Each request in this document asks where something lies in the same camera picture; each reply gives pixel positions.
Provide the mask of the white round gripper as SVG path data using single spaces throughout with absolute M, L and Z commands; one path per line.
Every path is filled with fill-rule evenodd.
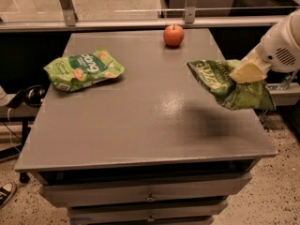
M 267 77 L 268 64 L 271 70 L 280 73 L 300 68 L 300 9 L 274 24 L 257 48 L 232 64 L 229 76 L 236 83 L 262 81 Z

